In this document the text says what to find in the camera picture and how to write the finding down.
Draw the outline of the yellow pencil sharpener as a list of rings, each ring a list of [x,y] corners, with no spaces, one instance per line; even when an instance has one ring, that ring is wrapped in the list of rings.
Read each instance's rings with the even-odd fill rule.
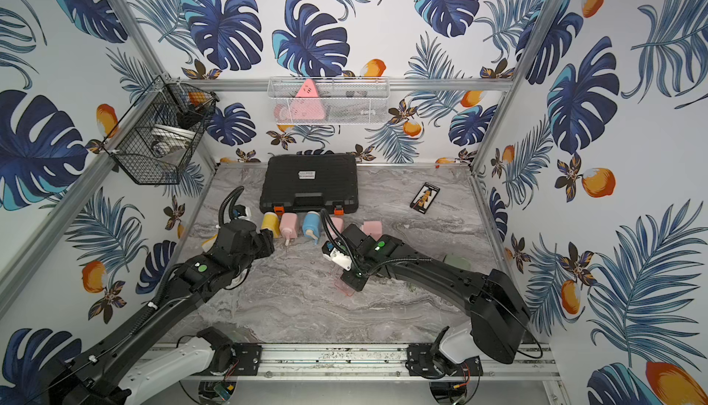
[[[269,230],[275,238],[280,238],[280,217],[272,211],[266,212],[261,222],[261,229]]]

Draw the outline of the pink transparent tray back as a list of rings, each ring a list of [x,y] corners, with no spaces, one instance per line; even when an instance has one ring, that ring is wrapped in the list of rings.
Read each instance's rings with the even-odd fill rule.
[[[334,286],[344,296],[352,297],[354,294],[356,294],[356,291],[350,286],[348,286],[344,281],[341,281],[341,279],[336,279],[334,282]]]

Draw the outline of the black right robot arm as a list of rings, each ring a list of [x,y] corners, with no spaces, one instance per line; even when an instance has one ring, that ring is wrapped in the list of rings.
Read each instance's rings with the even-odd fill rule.
[[[518,355],[533,360],[538,351],[521,350],[531,339],[531,313],[508,274],[494,269],[488,273],[464,270],[428,257],[407,242],[391,235],[374,238],[357,225],[337,229],[325,210],[320,219],[327,241],[322,247],[326,259],[342,268],[342,283],[358,293],[372,278],[405,281],[434,294],[462,311],[468,322],[445,328],[436,339],[433,354],[449,363],[462,364],[486,356],[500,364],[512,364]]]

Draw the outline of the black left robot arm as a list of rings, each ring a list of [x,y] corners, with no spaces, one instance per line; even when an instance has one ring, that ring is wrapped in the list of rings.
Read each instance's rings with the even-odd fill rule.
[[[28,404],[140,403],[148,393],[130,370],[176,323],[216,294],[244,283],[258,259],[274,251],[274,235],[239,218],[236,187],[221,202],[216,238],[208,250],[168,270],[153,298],[124,325],[72,359],[55,359],[39,372],[39,389]]]

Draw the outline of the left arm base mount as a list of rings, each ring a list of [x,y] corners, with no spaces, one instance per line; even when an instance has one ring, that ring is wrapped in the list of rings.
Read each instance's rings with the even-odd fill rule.
[[[214,351],[208,371],[212,375],[221,375],[224,379],[258,374],[262,346],[255,343],[234,342],[221,331],[215,330],[210,337]]]

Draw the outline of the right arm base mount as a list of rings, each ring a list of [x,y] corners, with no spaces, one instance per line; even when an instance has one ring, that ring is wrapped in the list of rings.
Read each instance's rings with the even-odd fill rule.
[[[407,346],[405,368],[411,377],[439,380],[444,377],[481,377],[483,370],[479,356],[470,357],[462,363],[448,359],[440,350],[440,344],[449,327],[438,334],[433,343],[413,343]]]

